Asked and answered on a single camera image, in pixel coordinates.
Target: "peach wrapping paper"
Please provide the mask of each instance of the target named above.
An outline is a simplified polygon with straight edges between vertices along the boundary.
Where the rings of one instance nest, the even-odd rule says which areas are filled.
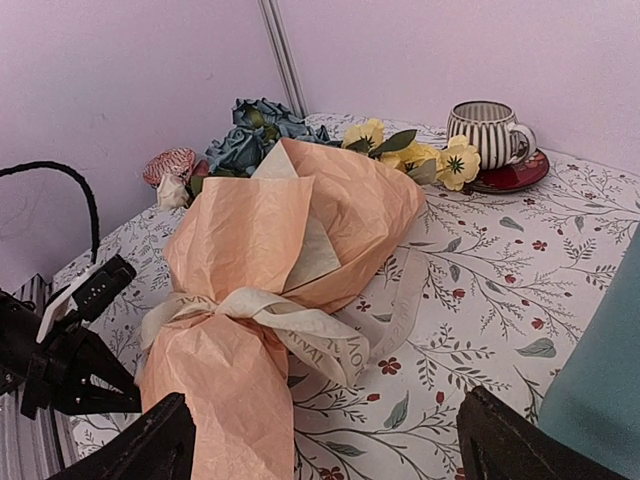
[[[282,296],[327,313],[360,293],[424,202],[406,175],[347,150],[283,139],[296,179],[210,178],[165,255],[176,292],[221,303],[256,287],[281,294],[310,208],[342,267]],[[164,325],[141,379],[146,410],[186,395],[196,424],[192,478],[293,478],[287,352],[252,320],[198,313]]]

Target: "floral tablecloth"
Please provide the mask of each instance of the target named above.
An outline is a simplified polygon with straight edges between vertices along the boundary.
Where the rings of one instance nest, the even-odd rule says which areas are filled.
[[[350,115],[313,115],[341,138]],[[444,146],[444,130],[418,128]],[[376,359],[358,386],[341,388],[291,357],[297,479],[464,478],[455,417],[464,391],[484,385],[528,420],[589,323],[640,218],[638,178],[545,151],[549,176],[509,196],[426,187],[427,204],[378,274],[338,317],[387,322],[409,248],[425,259],[416,327],[392,356]],[[140,360],[136,328],[170,291],[162,249],[182,211],[152,207],[105,238],[101,258],[120,252],[138,271],[95,322],[118,358]],[[65,284],[85,255],[55,277]],[[73,418],[85,456],[132,420],[121,414]]]

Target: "white tablecloth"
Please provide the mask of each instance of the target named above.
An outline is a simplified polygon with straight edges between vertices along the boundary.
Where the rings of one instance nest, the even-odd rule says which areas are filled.
[[[333,137],[365,119],[313,115]],[[444,145],[444,130],[385,121],[389,133],[417,128]],[[362,295],[338,316],[384,321],[407,249],[428,265],[416,327],[400,350],[376,359],[354,389],[338,387],[292,358],[296,478],[464,478],[455,417],[464,391],[484,385],[532,422],[609,285],[640,216],[638,178],[545,150],[549,176],[508,196],[426,187],[425,212]],[[135,329],[170,291],[162,255],[183,212],[152,207],[103,241],[138,271],[95,322],[127,368],[140,359]],[[87,263],[55,277],[65,284]],[[119,433],[121,414],[73,419],[81,456]]]

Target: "mug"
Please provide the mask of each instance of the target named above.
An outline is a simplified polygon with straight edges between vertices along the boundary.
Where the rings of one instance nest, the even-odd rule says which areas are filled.
[[[478,148],[482,170],[526,160],[537,148],[531,129],[518,123],[513,109],[496,102],[474,101],[453,107],[447,123],[447,139],[456,135],[465,135],[469,143]],[[520,152],[522,140],[526,148]]]

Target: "cable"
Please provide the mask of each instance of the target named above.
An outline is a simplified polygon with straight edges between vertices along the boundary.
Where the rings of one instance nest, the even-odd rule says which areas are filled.
[[[62,163],[43,160],[23,163],[14,167],[0,169],[0,177],[13,175],[15,173],[27,172],[29,170],[36,170],[39,168],[48,168],[51,170],[57,170],[59,172],[66,173],[76,182],[78,182],[80,188],[82,188],[82,192],[87,199],[87,207],[89,208],[89,219],[91,221],[91,263],[95,264],[98,259],[98,249],[100,248],[100,220],[98,218],[98,206],[96,205],[96,199],[93,196],[91,187],[82,175],[76,172],[73,168]]]

